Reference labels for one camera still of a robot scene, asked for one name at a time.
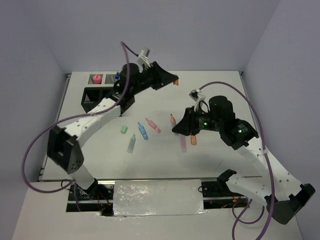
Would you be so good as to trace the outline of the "orange tip grey highlighter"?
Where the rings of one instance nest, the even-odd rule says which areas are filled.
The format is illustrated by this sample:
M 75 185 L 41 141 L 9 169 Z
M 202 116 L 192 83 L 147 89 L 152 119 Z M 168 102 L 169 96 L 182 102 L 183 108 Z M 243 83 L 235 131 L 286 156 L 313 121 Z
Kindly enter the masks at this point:
M 171 123 L 171 127 L 172 128 L 174 128 L 177 125 L 176 119 L 175 119 L 175 117 L 173 116 L 172 113 L 170 114 L 170 123 Z

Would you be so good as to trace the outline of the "pink cap bottle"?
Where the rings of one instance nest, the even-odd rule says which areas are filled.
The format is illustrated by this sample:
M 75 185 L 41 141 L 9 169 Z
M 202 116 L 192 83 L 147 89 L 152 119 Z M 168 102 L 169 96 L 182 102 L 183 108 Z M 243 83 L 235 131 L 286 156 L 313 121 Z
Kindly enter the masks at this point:
M 100 74 L 95 74 L 93 77 L 92 77 L 92 82 L 94 84 L 101 84 L 102 83 L 102 76 Z

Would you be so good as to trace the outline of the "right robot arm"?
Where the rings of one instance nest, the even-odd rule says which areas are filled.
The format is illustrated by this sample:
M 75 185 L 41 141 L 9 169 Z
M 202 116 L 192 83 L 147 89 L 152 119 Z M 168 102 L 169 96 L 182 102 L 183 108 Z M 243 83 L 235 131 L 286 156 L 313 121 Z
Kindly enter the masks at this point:
M 218 192 L 223 196 L 239 193 L 267 210 L 271 209 L 274 197 L 272 218 L 286 225 L 315 194 L 314 187 L 296 179 L 270 151 L 263 149 L 258 132 L 247 121 L 236 118 L 233 105 L 225 96 L 210 98 L 205 112 L 201 108 L 205 95 L 197 90 L 189 95 L 195 105 L 185 109 L 172 132 L 184 136 L 195 136 L 201 130 L 218 132 L 221 140 L 242 155 L 264 179 L 263 183 L 256 182 L 228 169 L 217 178 Z

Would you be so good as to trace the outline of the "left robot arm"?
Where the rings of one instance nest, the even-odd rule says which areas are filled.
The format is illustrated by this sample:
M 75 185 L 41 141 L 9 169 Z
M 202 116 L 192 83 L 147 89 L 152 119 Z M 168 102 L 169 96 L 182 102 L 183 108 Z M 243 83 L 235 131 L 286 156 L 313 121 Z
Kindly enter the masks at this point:
M 161 68 L 157 62 L 135 63 L 122 67 L 112 89 L 87 114 L 64 127 L 58 125 L 49 131 L 47 156 L 62 168 L 76 185 L 80 194 L 91 200 L 104 190 L 84 164 L 82 147 L 103 126 L 120 117 L 135 102 L 135 95 L 152 88 L 159 90 L 168 84 L 177 84 L 177 75 Z

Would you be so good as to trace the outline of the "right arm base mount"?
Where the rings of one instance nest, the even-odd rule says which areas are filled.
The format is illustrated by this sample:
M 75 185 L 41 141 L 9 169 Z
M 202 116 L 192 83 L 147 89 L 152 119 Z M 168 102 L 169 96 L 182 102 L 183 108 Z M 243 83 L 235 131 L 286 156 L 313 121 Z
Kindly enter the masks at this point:
M 231 192 L 226 187 L 221 186 L 218 181 L 202 181 L 197 189 L 203 197 L 203 207 L 205 210 L 211 209 L 231 209 L 235 203 L 236 207 L 244 208 L 248 200 L 240 193 Z

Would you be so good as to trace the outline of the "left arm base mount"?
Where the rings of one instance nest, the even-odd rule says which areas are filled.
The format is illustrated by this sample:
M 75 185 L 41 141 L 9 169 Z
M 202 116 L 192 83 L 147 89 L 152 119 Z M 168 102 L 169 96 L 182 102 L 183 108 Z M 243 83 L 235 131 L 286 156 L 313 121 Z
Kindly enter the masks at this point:
M 114 216 L 113 197 L 114 197 L 114 184 L 99 184 L 101 188 L 96 195 L 88 196 L 81 192 L 80 187 L 74 192 L 74 186 L 71 185 L 67 188 L 68 198 L 66 201 L 67 213 L 75 212 L 95 212 L 100 216 L 112 217 Z

